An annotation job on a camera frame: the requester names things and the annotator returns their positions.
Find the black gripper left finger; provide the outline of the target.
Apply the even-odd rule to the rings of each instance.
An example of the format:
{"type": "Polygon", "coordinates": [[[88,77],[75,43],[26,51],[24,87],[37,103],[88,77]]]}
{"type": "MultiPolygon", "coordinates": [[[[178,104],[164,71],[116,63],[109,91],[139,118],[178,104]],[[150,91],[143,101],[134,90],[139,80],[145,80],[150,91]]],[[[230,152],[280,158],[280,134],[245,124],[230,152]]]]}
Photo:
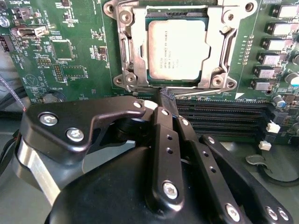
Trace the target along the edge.
{"type": "Polygon", "coordinates": [[[110,126],[122,119],[155,122],[152,148],[161,156],[179,151],[173,116],[151,101],[118,96],[30,106],[23,114],[15,150],[32,185],[50,204],[62,189],[83,175],[83,161],[95,143],[101,143],[110,126]]]}

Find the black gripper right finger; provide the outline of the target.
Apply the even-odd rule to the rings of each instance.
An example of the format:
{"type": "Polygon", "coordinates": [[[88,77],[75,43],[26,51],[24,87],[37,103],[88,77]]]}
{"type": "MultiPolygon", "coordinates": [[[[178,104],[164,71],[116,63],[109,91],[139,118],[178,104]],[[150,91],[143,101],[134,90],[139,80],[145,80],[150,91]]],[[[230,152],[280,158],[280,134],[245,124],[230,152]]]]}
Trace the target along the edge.
{"type": "Polygon", "coordinates": [[[175,95],[167,93],[191,164],[199,168],[211,204],[211,218],[220,224],[292,224],[287,209],[214,137],[198,138],[190,122],[179,116],[175,95]]]}

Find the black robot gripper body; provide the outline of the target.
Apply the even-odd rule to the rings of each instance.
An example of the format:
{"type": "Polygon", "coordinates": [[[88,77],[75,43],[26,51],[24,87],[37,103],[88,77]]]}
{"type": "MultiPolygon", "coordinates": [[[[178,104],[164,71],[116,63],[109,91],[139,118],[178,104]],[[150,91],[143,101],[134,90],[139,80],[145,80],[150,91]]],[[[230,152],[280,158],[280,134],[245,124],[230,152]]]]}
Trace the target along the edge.
{"type": "Polygon", "coordinates": [[[136,147],[62,190],[48,224],[216,224],[199,168],[192,165],[176,120],[179,151],[136,147]]]}

